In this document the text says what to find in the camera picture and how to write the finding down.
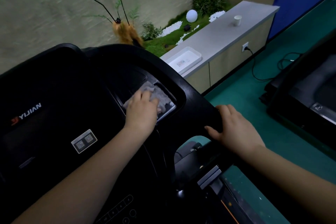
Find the gray cloth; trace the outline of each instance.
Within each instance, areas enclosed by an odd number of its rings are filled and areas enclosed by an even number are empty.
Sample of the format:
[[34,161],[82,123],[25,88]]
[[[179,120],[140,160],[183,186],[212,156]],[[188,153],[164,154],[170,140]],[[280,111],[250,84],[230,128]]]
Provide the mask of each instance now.
[[[161,109],[159,113],[164,113],[166,112],[166,104],[169,104],[171,102],[170,98],[163,92],[163,90],[160,89],[160,87],[153,85],[150,82],[145,82],[141,87],[140,87],[141,92],[149,90],[152,92],[152,95],[150,96],[150,100],[152,101],[155,98],[158,98],[160,100],[158,108]],[[129,101],[133,98],[133,96],[127,100],[123,107],[127,109]]]

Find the white ball lamp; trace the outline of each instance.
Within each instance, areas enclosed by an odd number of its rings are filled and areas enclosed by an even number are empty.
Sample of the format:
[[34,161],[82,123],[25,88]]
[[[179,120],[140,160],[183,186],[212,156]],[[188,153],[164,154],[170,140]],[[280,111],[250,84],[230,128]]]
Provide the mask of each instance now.
[[190,23],[197,21],[197,12],[195,10],[187,12],[187,21]]

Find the teal floor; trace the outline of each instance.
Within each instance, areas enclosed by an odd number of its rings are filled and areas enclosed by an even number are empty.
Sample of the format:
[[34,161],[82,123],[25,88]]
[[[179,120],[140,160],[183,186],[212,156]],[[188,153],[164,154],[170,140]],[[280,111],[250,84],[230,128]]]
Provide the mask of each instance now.
[[[336,28],[336,0],[325,0],[293,26],[277,36],[257,57],[255,74],[258,78],[270,78],[279,73],[277,62],[288,52],[306,52],[318,40]],[[327,156],[334,154],[328,148],[322,151],[309,144],[284,125],[266,114],[266,106],[258,99],[264,93],[266,82],[252,77],[252,62],[206,95],[214,106],[232,104],[258,130],[267,148],[305,168],[336,183],[336,162]],[[207,139],[199,138],[201,143]],[[231,167],[225,177],[240,192],[266,223],[288,223],[279,211],[237,168]]]

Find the paper cup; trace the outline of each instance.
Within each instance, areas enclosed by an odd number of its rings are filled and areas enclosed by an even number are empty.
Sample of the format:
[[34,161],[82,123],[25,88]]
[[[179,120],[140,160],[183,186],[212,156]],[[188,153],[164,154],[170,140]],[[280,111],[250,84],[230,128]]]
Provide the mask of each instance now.
[[234,24],[236,27],[238,27],[238,26],[240,25],[241,21],[242,21],[242,16],[241,16],[241,15],[236,15],[236,16],[234,17],[233,24]]

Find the black treadmill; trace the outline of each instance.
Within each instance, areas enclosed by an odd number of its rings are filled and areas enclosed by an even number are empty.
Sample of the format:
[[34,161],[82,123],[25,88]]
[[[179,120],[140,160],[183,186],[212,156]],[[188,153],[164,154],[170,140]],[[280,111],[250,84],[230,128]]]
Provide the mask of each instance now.
[[221,117],[164,61],[132,45],[61,44],[0,76],[0,222],[12,222],[110,141],[124,125],[123,103],[145,81],[172,103],[95,223],[263,223],[221,176],[233,163],[288,220],[310,219],[216,142],[179,149],[208,137],[205,125],[221,131]]
[[281,116],[336,150],[336,30],[265,86],[260,99]]

